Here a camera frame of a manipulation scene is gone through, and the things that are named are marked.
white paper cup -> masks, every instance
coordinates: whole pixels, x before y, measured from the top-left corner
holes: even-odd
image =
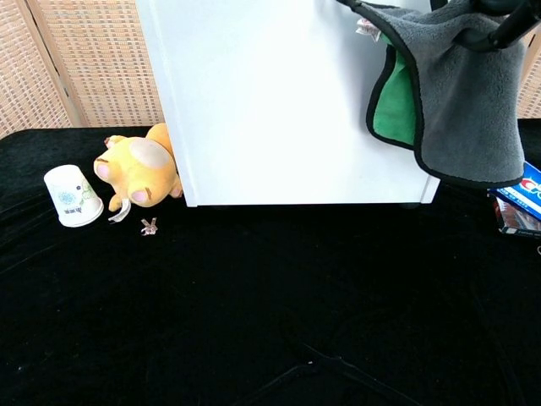
[[[103,202],[79,167],[55,167],[45,174],[43,180],[63,226],[84,226],[96,220],[103,212]]]

beige woven panel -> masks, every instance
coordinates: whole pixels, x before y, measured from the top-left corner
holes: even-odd
[[[21,129],[71,126],[18,3],[0,0],[0,138]]]
[[[541,118],[541,55],[537,55],[518,97],[519,118]]]
[[[85,125],[163,121],[134,0],[33,0]]]

white tag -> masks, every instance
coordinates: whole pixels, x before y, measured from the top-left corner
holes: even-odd
[[[374,42],[379,41],[381,37],[381,30],[365,18],[357,22],[357,30],[355,32],[362,36],[371,36]]]
[[[122,209],[113,217],[109,217],[110,222],[121,222],[128,215],[132,208],[132,202],[129,199],[122,199]]]

stuffed animal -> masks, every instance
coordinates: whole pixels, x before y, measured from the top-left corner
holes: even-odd
[[[183,186],[164,123],[152,127],[144,138],[114,135],[105,140],[105,145],[107,151],[94,161],[94,172],[115,189],[109,211],[120,209],[123,199],[151,207],[167,195],[182,196]]]

black velvet cloth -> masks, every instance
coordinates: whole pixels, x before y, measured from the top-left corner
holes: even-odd
[[[45,172],[79,165],[107,205],[103,140],[146,130],[0,141],[0,404],[541,404],[541,242],[500,235],[483,191],[61,226]]]

